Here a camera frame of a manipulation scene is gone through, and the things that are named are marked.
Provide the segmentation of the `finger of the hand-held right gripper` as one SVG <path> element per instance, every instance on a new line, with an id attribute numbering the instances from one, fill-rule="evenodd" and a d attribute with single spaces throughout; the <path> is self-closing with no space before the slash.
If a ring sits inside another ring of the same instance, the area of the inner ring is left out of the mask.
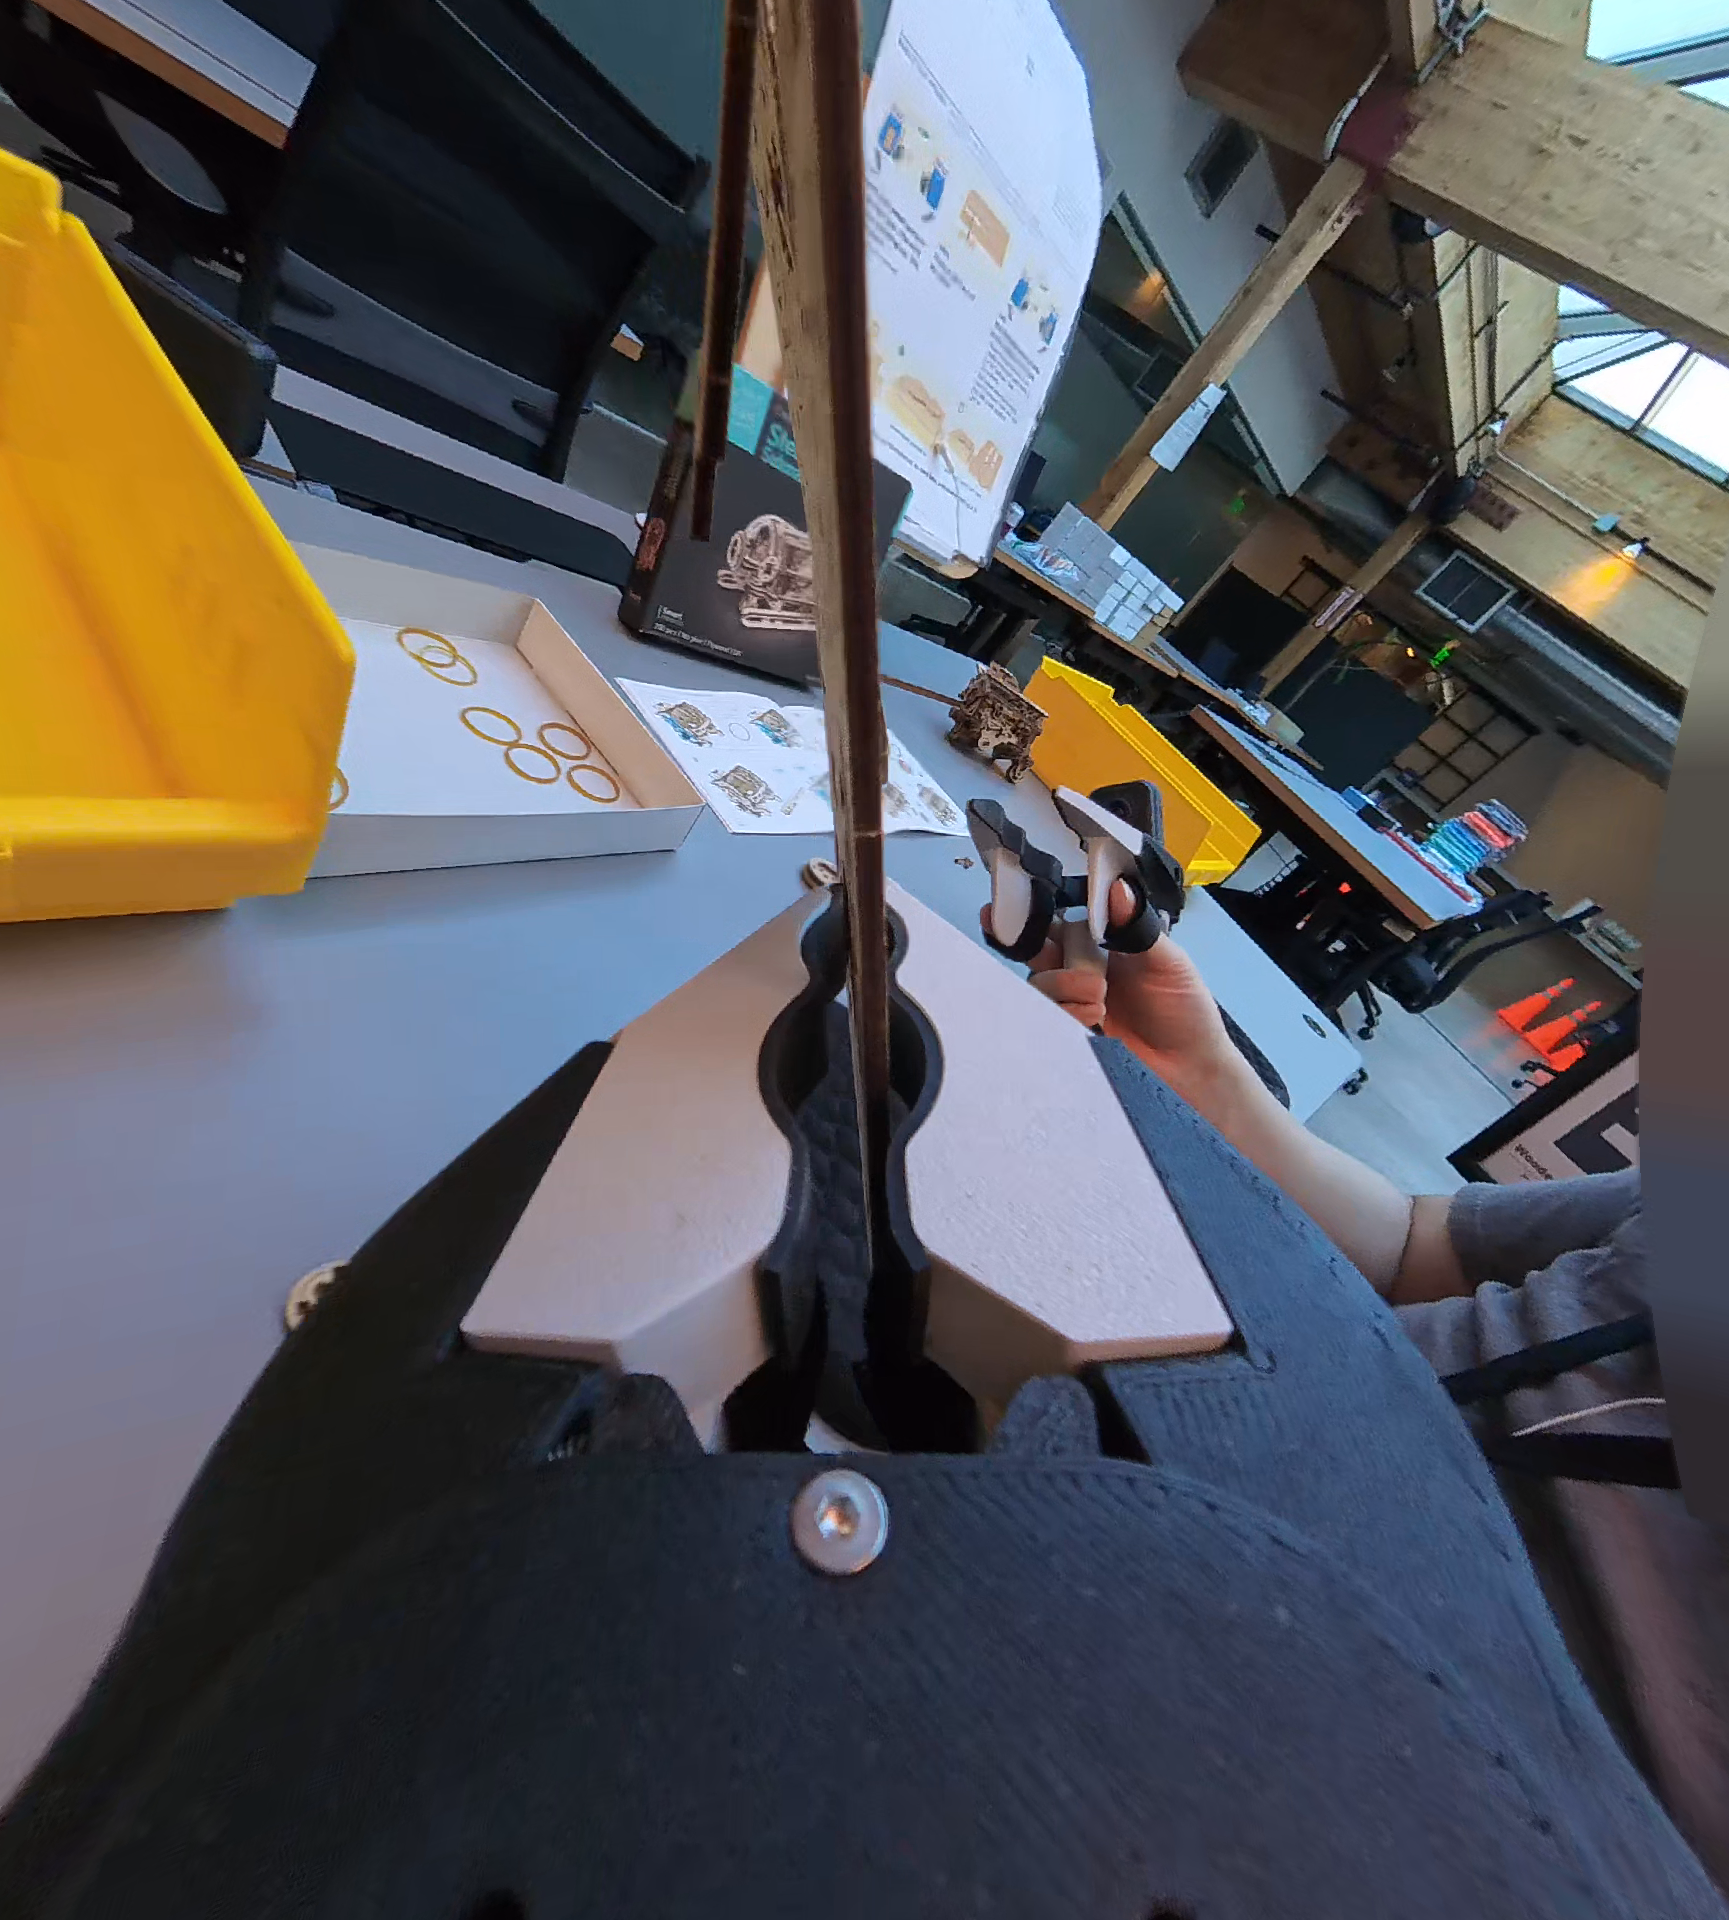
<path id="1" fill-rule="evenodd" d="M 1010 960 L 1029 962 L 1068 910 L 1063 863 L 1043 853 L 991 799 L 971 801 L 968 819 L 973 848 L 991 878 L 987 945 Z"/>
<path id="2" fill-rule="evenodd" d="M 1109 805 L 1071 789 L 1055 787 L 1054 805 L 1083 848 L 1087 873 L 1134 873 L 1146 851 L 1146 832 Z"/>

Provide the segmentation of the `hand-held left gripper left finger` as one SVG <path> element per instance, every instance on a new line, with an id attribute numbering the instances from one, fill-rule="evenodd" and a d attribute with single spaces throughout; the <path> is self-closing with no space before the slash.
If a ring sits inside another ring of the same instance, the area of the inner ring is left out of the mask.
<path id="1" fill-rule="evenodd" d="M 804 1120 L 843 1020 L 832 888 L 629 1022 L 461 1323 L 668 1386 L 712 1452 L 806 1452 L 829 1356 Z"/>

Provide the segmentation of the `laser-cut wooden parts sheet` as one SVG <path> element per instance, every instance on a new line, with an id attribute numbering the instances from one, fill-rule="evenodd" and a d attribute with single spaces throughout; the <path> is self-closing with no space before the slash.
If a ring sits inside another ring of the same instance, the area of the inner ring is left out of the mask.
<path id="1" fill-rule="evenodd" d="M 876 1354 L 896 1347 L 908 1271 L 892 1234 L 892 931 L 883 858 L 887 735 L 878 691 L 859 41 L 852 3 L 724 5 L 691 528 L 694 538 L 712 528 L 717 474 L 728 444 L 747 198 L 756 195 L 813 557 L 873 1261 L 862 1329 Z"/>

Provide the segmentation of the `small assembled wooden model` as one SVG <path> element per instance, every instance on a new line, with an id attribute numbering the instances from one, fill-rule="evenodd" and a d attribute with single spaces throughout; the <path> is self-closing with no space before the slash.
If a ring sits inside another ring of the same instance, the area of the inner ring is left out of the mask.
<path id="1" fill-rule="evenodd" d="M 1047 721 L 1046 708 L 1027 696 L 1011 670 L 981 665 L 949 705 L 947 745 L 991 762 L 1016 787 L 1033 771 Z"/>

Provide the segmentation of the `grey work table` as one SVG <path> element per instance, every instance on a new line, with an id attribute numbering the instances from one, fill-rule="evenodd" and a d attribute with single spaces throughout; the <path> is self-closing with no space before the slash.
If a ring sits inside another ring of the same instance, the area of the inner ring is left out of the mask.
<path id="1" fill-rule="evenodd" d="M 1349 878 L 1373 890 L 1411 928 L 1431 933 L 1484 904 L 1472 888 L 1441 875 L 1408 841 L 1368 825 L 1340 791 L 1297 758 L 1246 733 L 1214 708 L 1195 707 L 1189 721 L 1290 819 L 1291 825 L 1283 828 L 1288 838 L 1310 855 L 1326 848 Z"/>

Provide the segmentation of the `folded instruction booklet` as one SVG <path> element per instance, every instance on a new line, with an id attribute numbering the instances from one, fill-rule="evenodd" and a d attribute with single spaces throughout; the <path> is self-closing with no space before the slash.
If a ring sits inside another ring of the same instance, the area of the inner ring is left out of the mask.
<path id="1" fill-rule="evenodd" d="M 618 681 L 649 733 L 735 835 L 832 837 L 824 713 L 765 691 Z"/>

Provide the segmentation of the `black mesh office chair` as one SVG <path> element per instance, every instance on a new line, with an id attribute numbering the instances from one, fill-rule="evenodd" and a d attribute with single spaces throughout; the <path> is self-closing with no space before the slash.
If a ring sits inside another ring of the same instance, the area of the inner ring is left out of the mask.
<path id="1" fill-rule="evenodd" d="M 1503 953 L 1547 934 L 1579 933 L 1601 914 L 1603 909 L 1590 898 L 1560 914 L 1547 893 L 1513 887 L 1453 923 L 1410 939 L 1386 934 L 1341 977 L 1340 1007 L 1357 1002 L 1357 1038 L 1368 1042 L 1378 1032 L 1384 996 L 1410 1015 L 1425 1015 Z"/>

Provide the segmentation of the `stack of colourful boxes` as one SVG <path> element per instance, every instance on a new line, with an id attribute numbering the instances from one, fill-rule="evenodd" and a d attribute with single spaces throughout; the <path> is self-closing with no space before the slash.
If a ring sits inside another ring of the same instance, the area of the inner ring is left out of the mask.
<path id="1" fill-rule="evenodd" d="M 1507 805 L 1490 799 L 1434 828 L 1421 853 L 1455 884 L 1470 887 L 1481 870 L 1496 869 L 1527 837 L 1527 825 Z"/>

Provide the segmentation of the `white paper notice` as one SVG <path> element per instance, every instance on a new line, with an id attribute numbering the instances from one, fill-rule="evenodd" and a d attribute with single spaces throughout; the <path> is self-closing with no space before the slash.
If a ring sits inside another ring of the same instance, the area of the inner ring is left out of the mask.
<path id="1" fill-rule="evenodd" d="M 1170 423 L 1157 444 L 1154 444 L 1149 453 L 1152 462 L 1166 473 L 1175 473 L 1215 420 L 1226 396 L 1226 387 L 1215 383 L 1194 396 L 1178 419 Z"/>

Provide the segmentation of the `group of rubber bands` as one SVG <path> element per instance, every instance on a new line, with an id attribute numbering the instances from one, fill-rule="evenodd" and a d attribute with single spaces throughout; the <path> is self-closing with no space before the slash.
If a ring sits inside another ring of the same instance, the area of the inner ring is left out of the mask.
<path id="1" fill-rule="evenodd" d="M 352 620 L 331 802 L 350 817 L 612 814 L 634 791 L 515 646 Z"/>

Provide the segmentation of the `white cardboard tray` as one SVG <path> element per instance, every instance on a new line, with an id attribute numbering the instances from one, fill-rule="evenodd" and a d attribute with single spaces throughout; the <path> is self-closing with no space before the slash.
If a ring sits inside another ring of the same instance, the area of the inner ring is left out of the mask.
<path id="1" fill-rule="evenodd" d="M 300 546 L 354 654 L 311 875 L 676 853 L 702 793 L 529 589 Z"/>

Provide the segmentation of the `black model kit box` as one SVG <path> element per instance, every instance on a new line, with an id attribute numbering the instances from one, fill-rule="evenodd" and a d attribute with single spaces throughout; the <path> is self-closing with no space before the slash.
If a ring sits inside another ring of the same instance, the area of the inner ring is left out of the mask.
<path id="1" fill-rule="evenodd" d="M 785 396 L 732 368 L 712 533 L 693 536 L 693 429 L 678 419 L 637 536 L 618 619 L 634 637 L 816 689 L 813 552 Z"/>

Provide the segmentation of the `printed instruction sheet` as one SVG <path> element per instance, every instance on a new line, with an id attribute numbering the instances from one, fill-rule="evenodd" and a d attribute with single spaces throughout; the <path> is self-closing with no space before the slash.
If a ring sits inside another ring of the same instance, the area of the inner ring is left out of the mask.
<path id="1" fill-rule="evenodd" d="M 874 459 L 898 538 L 990 560 L 1103 227 L 1092 86 L 1050 3 L 895 3 L 862 117 Z"/>

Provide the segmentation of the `person's dark shirt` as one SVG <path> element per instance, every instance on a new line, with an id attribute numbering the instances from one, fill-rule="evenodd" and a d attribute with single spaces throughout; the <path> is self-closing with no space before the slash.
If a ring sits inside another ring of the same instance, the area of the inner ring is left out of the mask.
<path id="1" fill-rule="evenodd" d="M 1642 1314 L 1647 1293 L 1625 1171 L 1416 1199 L 1390 1297 L 1451 1379 Z M 1729 1531 L 1675 1491 L 1501 1481 L 1573 1658 L 1729 1900 Z"/>

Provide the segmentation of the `black hard case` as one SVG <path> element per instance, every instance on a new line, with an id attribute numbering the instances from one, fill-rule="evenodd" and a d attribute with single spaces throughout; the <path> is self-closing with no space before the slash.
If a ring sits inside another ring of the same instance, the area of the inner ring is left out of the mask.
<path id="1" fill-rule="evenodd" d="M 239 462 L 259 459 L 276 384 L 276 352 L 129 249 L 108 243 L 100 251 L 216 439 Z"/>

